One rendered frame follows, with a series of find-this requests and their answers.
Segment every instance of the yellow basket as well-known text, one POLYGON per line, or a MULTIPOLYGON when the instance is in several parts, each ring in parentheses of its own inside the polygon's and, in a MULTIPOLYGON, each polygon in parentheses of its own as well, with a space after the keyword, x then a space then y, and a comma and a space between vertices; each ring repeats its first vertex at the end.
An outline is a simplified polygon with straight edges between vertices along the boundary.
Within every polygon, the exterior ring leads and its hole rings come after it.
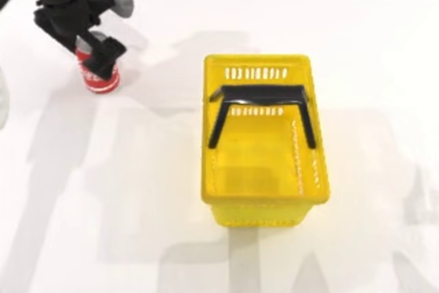
POLYGON ((306 56, 204 63, 202 197, 223 226, 294 226, 329 198, 306 56))

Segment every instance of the white floor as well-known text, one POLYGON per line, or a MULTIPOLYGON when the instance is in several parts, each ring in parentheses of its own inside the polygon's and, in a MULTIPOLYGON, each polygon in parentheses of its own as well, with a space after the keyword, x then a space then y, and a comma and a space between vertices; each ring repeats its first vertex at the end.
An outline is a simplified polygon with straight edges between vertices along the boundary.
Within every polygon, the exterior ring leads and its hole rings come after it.
POLYGON ((123 86, 0 16, 0 291, 439 292, 439 0, 135 0, 102 30, 123 86), (311 58, 333 191, 295 229, 217 226, 200 200, 202 61, 311 58))

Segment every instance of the can label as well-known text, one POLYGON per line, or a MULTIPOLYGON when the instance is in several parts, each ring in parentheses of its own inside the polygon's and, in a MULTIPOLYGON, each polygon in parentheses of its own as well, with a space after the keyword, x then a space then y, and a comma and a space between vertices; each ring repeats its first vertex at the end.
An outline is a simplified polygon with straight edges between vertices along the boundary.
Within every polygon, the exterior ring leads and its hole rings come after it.
POLYGON ((109 93, 115 90, 120 83, 119 68, 117 65, 114 65, 112 68, 111 79, 103 80, 84 66, 84 61, 90 58, 90 56, 91 51, 89 49, 81 50, 80 47, 76 49, 76 57, 78 58, 82 78, 84 79, 86 87, 94 93, 109 93))

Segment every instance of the red and white can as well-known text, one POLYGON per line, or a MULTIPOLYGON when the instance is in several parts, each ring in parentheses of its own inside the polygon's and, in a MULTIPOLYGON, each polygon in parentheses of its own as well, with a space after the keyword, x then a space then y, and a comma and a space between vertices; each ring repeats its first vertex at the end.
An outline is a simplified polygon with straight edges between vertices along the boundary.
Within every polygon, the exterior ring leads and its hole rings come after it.
MULTIPOLYGON (((103 41, 106 38, 106 36, 101 32, 94 31, 92 32, 92 34, 100 41, 103 41)), ((76 43, 76 57, 78 58, 78 61, 80 63, 82 77, 84 79, 87 89, 98 94, 109 93, 115 90, 119 86, 121 81, 121 78, 119 76, 119 68, 117 67, 117 65, 114 65, 114 67, 112 68, 112 76, 110 80, 103 80, 99 78, 93 72, 90 72, 83 64, 84 61, 90 57, 91 51, 92 47, 84 40, 79 38, 76 43)))

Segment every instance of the soda can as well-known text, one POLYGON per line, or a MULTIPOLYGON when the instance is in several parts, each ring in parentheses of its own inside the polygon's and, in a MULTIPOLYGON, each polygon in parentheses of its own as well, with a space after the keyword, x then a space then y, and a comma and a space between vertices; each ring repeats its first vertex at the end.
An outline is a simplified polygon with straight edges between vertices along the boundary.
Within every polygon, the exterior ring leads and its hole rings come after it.
MULTIPOLYGON (((106 36, 101 32, 92 32, 92 34, 100 41, 105 40, 106 36)), ((115 90, 120 84, 119 68, 114 65, 112 68, 112 76, 110 80, 103 80, 93 72, 90 72, 85 66, 84 61, 91 56, 92 47, 81 38, 76 43, 76 57, 79 61, 82 78, 86 88, 97 94, 105 94, 115 90)))

